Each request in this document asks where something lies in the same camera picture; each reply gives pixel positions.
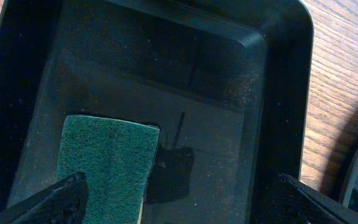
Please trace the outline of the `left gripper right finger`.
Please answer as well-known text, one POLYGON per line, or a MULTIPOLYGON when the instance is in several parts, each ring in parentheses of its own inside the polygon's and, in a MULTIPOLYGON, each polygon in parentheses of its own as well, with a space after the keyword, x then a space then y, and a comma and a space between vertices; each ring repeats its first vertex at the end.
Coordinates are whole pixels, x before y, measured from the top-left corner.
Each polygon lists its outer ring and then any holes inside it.
POLYGON ((252 203, 251 223, 358 224, 358 212, 288 174, 275 175, 252 203))

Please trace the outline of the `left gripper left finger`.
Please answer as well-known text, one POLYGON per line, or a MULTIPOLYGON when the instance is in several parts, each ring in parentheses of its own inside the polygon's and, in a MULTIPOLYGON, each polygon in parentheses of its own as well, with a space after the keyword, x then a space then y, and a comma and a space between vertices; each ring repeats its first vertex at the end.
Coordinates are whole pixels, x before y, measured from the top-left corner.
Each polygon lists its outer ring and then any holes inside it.
POLYGON ((0 212, 0 224, 82 224, 88 202, 83 172, 75 172, 0 212))

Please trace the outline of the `green yellow sponge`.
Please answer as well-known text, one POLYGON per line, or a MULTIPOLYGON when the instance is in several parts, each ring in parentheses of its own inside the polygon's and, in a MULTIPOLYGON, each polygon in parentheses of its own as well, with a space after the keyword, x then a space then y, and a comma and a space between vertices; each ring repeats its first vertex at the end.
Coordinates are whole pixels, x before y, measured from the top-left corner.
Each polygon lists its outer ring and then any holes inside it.
POLYGON ((66 117, 57 178, 83 172, 89 195, 84 223, 137 223, 158 148, 156 126, 85 115, 66 117))

